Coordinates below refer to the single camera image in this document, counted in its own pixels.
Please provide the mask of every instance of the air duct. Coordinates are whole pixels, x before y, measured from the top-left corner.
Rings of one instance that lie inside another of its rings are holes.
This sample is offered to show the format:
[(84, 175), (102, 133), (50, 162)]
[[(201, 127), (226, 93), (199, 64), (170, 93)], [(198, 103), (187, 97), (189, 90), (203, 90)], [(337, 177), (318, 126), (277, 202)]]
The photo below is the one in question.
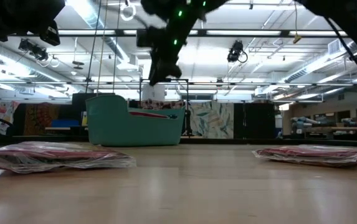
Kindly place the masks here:
[[(2, 60), (8, 67), (14, 71), (14, 73), (31, 73), (36, 72), (38, 75), (47, 77), (54, 82), (71, 82), (72, 80), (60, 75), (48, 68), (41, 67), (39, 64), (21, 57), (19, 54), (12, 52), (2, 46), (0, 46), (0, 60)], [(77, 90), (85, 91), (83, 86), (76, 86)]]
[[(101, 19), (98, 20), (99, 5), (94, 0), (66, 0), (66, 3), (73, 7), (91, 29), (104, 30), (105, 24)], [(115, 53), (121, 63), (128, 63), (130, 61), (129, 56), (127, 56), (113, 37), (102, 37), (102, 40)]]
[[(350, 42), (348, 47), (353, 53), (357, 52), (357, 45), (354, 42)], [(296, 67), (288, 72), (288, 75), (281, 78), (277, 83), (290, 83), (300, 77), (308, 75), (318, 69), (321, 69), (339, 58), (343, 58), (348, 55), (346, 50), (340, 44), (337, 45), (337, 40), (333, 41), (328, 45), (328, 50), (321, 53), (320, 55), (313, 57), (309, 61), (305, 62), (303, 65)], [(270, 93), (271, 91), (277, 89), (277, 86), (266, 86), (262, 87), (260, 90), (256, 90), (259, 94)]]

